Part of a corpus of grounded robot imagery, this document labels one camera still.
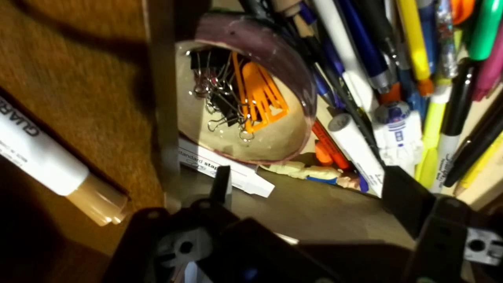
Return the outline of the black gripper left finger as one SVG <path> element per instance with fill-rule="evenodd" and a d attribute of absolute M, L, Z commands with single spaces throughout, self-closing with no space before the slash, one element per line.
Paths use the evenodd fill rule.
<path fill-rule="evenodd" d="M 190 263 L 212 283 L 336 283 L 309 255 L 232 214 L 229 181 L 230 170 L 218 167 L 205 198 L 174 214 L 135 212 L 100 283 L 172 283 Z"/>

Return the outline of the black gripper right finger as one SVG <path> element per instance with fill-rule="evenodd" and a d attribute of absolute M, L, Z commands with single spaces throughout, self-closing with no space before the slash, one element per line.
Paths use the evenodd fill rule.
<path fill-rule="evenodd" d="M 432 193 L 400 167 L 385 168 L 380 200 L 416 242 L 403 283 L 465 283 L 465 263 L 482 283 L 503 283 L 499 212 L 484 214 L 454 197 Z"/>

